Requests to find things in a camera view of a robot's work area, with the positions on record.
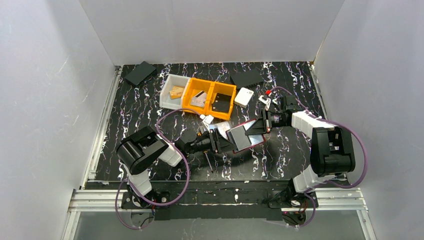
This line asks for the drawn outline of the grey card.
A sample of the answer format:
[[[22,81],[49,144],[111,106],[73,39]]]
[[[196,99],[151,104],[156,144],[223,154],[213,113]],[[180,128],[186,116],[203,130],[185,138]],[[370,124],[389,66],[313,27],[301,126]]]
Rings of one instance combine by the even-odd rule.
[[[235,145],[234,152],[240,152],[252,146],[252,142],[249,136],[246,135],[246,129],[243,125],[231,128],[227,134],[229,139]]]

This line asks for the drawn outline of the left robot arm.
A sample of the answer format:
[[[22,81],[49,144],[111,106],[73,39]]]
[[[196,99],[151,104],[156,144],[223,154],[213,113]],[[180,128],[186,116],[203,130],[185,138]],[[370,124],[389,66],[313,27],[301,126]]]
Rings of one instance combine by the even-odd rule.
[[[115,152],[128,174],[128,186],[137,197],[145,197],[151,190],[148,168],[156,160],[175,167],[190,154],[211,151],[214,154],[236,149],[236,145],[217,129],[202,129],[199,133],[183,133],[169,143],[152,127],[146,126],[124,138]]]

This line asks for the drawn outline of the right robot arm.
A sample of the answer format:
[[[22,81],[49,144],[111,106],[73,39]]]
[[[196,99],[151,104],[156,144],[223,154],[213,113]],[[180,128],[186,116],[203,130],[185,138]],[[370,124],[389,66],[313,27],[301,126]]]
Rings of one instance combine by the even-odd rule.
[[[338,175],[352,172],[356,167],[353,141],[345,127],[319,120],[297,103],[294,96],[284,96],[280,110],[262,109],[246,135],[263,135],[273,128],[292,127],[310,139],[309,166],[293,177],[287,186],[286,198],[307,193]]]

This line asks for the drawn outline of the red card holder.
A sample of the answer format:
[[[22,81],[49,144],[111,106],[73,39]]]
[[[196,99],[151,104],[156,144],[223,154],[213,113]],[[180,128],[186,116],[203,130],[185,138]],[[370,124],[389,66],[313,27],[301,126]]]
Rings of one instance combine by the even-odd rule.
[[[245,130],[247,130],[254,122],[256,121],[256,119],[252,119],[252,120],[250,120],[250,121],[247,121],[247,122],[244,122],[244,123],[242,123],[242,124],[239,124],[239,125],[237,125],[237,126],[244,126],[244,128],[245,128]],[[228,138],[228,140],[230,141],[230,142],[232,142],[230,139],[229,139],[229,136],[228,136],[228,131],[226,132],[226,135],[227,135],[227,138]],[[250,140],[251,140],[251,147],[250,148],[246,148],[246,149],[244,149],[244,150],[247,150],[247,149],[251,149],[251,148],[253,148],[254,146],[257,146],[257,145],[260,145],[260,144],[262,144],[262,143],[264,143],[265,142],[265,137],[264,137],[264,135],[263,134],[259,134],[259,135],[248,135],[249,136],[249,138],[250,138]]]

